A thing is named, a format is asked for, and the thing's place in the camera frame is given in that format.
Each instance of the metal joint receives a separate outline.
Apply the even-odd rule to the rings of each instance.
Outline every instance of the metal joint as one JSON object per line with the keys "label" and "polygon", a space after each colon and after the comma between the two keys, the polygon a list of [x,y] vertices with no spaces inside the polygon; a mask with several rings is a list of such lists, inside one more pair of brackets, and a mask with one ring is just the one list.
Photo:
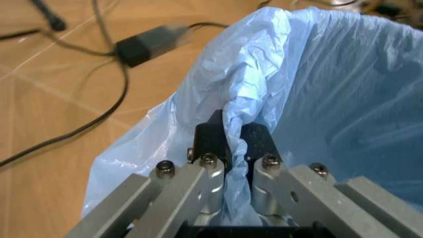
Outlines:
{"label": "metal joint", "polygon": [[265,170],[269,169],[279,169],[280,168],[281,159],[273,154],[265,154],[263,156],[263,163],[262,166]]}
{"label": "metal joint", "polygon": [[309,167],[324,179],[327,178],[327,175],[329,174],[327,167],[321,163],[312,163]]}
{"label": "metal joint", "polygon": [[205,153],[200,157],[200,166],[205,169],[214,169],[217,165],[217,156],[213,153]]}
{"label": "metal joint", "polygon": [[158,178],[173,177],[175,175],[175,165],[172,161],[163,160],[156,165],[156,175]]}

